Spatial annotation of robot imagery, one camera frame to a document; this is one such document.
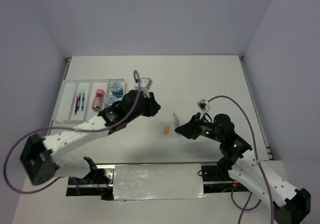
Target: white tray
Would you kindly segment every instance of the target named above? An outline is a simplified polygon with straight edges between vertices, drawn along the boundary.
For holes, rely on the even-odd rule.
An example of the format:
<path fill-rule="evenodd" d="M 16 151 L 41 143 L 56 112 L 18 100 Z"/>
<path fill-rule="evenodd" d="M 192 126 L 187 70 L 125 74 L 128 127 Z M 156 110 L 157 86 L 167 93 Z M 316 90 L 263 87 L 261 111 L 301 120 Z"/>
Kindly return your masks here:
<path fill-rule="evenodd" d="M 101 104 L 103 109 L 106 96 L 112 95 L 110 91 L 110 83 L 112 82 L 120 82 L 123 88 L 123 93 L 126 93 L 125 80 L 123 78 L 64 80 L 61 85 L 52 119 L 56 123 L 83 123 L 92 118 L 97 114 L 97 112 L 94 112 L 91 108 L 92 102 L 96 95 L 96 90 L 100 88 L 106 93 Z M 77 111 L 75 115 L 76 99 L 80 90 L 84 90 L 85 93 L 84 109 L 82 111 L 80 107 L 79 111 Z"/>

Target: bottle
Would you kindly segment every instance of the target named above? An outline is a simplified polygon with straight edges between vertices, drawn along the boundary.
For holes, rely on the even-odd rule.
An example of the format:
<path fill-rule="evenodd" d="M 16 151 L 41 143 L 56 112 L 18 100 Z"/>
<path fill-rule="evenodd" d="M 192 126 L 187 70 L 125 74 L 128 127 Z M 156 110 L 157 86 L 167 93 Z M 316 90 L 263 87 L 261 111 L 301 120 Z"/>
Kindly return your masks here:
<path fill-rule="evenodd" d="M 105 95 L 105 91 L 103 89 L 97 89 L 95 93 L 95 98 L 92 102 L 92 110 L 99 112 L 102 107 L 102 99 Z"/>

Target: gray wall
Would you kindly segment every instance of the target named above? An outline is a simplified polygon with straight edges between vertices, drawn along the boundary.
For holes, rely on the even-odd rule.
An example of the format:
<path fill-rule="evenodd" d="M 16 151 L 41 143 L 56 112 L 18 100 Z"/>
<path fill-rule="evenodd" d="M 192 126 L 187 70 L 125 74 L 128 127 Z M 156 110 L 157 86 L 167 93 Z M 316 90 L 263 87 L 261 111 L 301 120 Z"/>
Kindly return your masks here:
<path fill-rule="evenodd" d="M 32 0 L 65 56 L 244 54 L 272 0 Z"/>
<path fill-rule="evenodd" d="M 244 66 L 271 150 L 320 218 L 320 0 L 273 0 Z"/>
<path fill-rule="evenodd" d="M 0 160 L 28 131 L 48 126 L 65 62 L 29 0 L 0 0 Z M 14 152 L 9 179 L 22 188 L 26 179 Z M 2 224 L 12 221 L 19 195 L 0 178 Z"/>

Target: transparent plastic sheet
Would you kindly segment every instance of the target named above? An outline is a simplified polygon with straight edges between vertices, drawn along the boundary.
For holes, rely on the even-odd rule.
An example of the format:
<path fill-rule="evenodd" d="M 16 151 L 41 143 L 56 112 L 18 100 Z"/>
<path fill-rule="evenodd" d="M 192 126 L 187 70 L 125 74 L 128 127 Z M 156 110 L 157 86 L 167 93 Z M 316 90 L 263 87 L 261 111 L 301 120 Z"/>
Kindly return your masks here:
<path fill-rule="evenodd" d="M 115 200 L 165 200 L 203 198 L 198 175 L 200 164 L 116 166 L 113 180 Z"/>

